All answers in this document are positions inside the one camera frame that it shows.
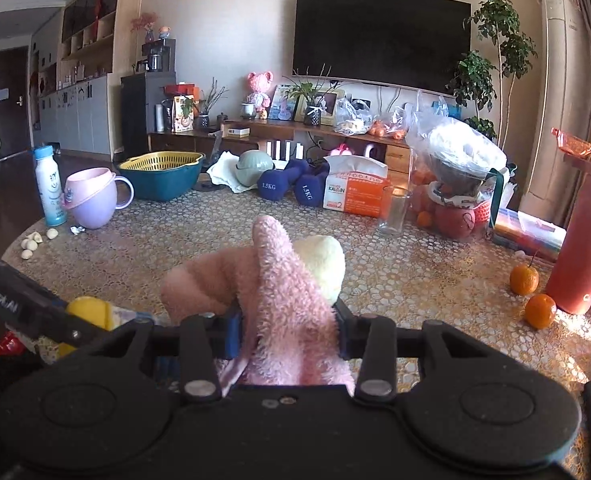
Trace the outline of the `black wall television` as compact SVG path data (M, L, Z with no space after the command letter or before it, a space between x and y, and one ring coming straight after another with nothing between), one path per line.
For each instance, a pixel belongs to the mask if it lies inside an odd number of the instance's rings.
M292 68L445 93L471 48L470 15L457 0L297 0Z

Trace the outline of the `yellow blue spray can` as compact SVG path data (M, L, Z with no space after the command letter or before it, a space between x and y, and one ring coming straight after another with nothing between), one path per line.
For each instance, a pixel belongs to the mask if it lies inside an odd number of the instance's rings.
M80 296L72 300L66 307L66 312L82 318L94 326L103 328L108 332L115 330L136 318L144 318L153 321L150 313L137 312L114 306L108 301L90 296Z

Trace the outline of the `orange tissue box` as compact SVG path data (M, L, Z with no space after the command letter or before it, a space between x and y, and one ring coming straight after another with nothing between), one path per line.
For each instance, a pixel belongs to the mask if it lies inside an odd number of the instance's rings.
M381 211L383 190L390 184L388 166L358 155L332 155L323 207L328 210L376 218Z

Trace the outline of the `small potted plant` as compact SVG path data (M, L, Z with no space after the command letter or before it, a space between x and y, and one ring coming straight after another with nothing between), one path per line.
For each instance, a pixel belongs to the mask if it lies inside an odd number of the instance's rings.
M318 93L327 93L332 89L340 87L340 81L332 80L330 78L331 67L326 63L321 65L320 72L317 76L309 73L309 68L306 68L304 73L300 73L296 68L292 70L292 75L286 78L289 81L290 88L286 92L286 96L299 99L300 96L307 101L307 108L305 112L303 124L309 127L319 127L320 124L320 109L317 107Z

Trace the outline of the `blue dumbbell left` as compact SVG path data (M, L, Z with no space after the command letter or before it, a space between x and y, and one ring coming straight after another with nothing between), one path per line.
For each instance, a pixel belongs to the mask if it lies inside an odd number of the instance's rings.
M257 180L258 195L265 200L279 202L291 186L309 171L311 167L305 159L291 159L283 169L267 170Z

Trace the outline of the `wooden tv console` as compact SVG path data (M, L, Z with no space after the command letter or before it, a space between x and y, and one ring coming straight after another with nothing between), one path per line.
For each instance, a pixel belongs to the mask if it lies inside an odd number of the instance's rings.
M331 126L306 128L301 122L279 120L228 120L222 124L218 151L240 155L245 151L265 151L275 159L307 158L317 162L344 144L357 155L370 156L389 168L390 181L407 188L410 149L403 140L379 136L342 136Z

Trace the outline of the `dark grey fridge cabinet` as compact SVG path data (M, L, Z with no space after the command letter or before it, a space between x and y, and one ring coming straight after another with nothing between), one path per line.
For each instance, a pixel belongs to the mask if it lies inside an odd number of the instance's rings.
M120 78L120 133L124 158L149 152L148 134L155 131L155 107L164 88L175 84L174 72L144 72Z

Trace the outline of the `orange mandarin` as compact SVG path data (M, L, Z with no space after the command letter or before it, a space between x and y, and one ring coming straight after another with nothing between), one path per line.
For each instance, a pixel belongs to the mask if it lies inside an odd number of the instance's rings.
M546 294L532 296L524 306L523 318L535 330L543 330L555 319L557 304Z
M518 296L529 296L538 288L539 273L535 266L519 264L515 266L509 276L510 290Z

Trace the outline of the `orange mandarin upper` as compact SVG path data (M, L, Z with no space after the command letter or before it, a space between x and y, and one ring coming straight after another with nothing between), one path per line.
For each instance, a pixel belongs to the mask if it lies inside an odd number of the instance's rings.
M538 288L539 273L535 266L519 264L515 266L509 276L510 290L518 296L529 296Z

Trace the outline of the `blue dumbbell right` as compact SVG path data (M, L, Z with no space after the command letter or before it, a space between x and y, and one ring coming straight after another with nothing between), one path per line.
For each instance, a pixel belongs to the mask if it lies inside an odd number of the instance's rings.
M323 162L309 174L302 174L294 183L293 192L297 203L306 207L321 207L324 203L329 165Z

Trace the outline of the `stacked colourful books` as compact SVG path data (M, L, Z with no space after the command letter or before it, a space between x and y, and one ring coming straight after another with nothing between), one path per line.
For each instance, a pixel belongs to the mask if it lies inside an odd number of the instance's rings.
M556 262L565 240L565 229L522 211L501 208L491 240L497 245Z

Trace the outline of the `pink plush bear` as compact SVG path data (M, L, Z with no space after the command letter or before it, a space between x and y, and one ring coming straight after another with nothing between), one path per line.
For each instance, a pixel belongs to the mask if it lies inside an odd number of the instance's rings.
M245 103L253 106L255 117L266 119L268 117L268 108L270 107L270 97L268 92L274 81L274 74L271 72L248 73L248 86L250 93L246 97Z

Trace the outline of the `red water bottle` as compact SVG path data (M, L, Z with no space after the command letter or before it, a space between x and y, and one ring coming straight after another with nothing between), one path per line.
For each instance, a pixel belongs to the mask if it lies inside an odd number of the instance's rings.
M573 315L591 308L591 158L545 294Z

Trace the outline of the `garlic clove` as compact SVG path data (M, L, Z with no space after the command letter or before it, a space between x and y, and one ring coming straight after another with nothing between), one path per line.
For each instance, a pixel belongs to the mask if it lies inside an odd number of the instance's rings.
M47 230L46 235L49 240L54 240L56 237L59 236L59 232L55 228L50 228Z

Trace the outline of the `white yogurt bottle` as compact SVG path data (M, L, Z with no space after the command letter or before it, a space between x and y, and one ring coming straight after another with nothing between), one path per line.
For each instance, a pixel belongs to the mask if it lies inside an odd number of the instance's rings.
M35 178L45 224L49 228L60 226L66 221L66 211L61 203L61 179L53 147L44 145L35 148L34 159Z

